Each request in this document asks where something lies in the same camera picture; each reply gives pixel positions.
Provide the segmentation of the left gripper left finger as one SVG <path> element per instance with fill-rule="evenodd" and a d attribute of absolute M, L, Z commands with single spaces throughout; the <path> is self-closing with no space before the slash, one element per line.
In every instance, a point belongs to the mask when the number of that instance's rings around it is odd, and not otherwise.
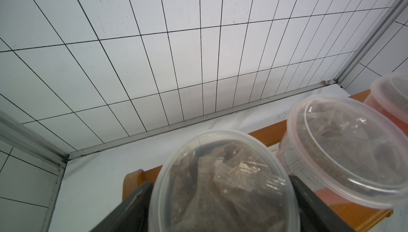
<path fill-rule="evenodd" d="M 147 232 L 149 204 L 153 188 L 153 183 L 142 183 L 92 231 Z"/>

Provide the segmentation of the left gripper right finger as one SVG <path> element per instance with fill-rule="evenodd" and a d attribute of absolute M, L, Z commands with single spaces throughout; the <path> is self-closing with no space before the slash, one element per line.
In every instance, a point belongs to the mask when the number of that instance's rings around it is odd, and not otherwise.
<path fill-rule="evenodd" d="M 354 232 L 343 219 L 329 208 L 302 180 L 289 179 L 294 188 L 300 212 L 302 232 Z"/>

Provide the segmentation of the orange-red label seed jar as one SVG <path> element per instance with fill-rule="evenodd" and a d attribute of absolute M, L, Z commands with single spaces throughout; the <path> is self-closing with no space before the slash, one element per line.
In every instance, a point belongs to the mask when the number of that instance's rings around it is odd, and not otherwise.
<path fill-rule="evenodd" d="M 310 96 L 297 103 L 277 157 L 326 204 L 391 209 L 408 201 L 408 138 L 352 98 Z"/>

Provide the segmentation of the green label seed jar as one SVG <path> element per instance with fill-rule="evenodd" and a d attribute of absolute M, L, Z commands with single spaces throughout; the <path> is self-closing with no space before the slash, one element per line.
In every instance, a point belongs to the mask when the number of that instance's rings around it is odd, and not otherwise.
<path fill-rule="evenodd" d="M 298 232 L 289 176 L 254 137 L 210 130 L 180 145 L 161 167 L 149 206 L 151 232 Z"/>

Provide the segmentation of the red label seed jar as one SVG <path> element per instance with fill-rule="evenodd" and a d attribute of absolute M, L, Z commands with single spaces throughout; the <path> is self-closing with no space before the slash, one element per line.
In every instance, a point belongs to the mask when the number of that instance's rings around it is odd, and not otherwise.
<path fill-rule="evenodd" d="M 364 103 L 408 133 L 408 74 L 393 72 L 375 80 Z"/>

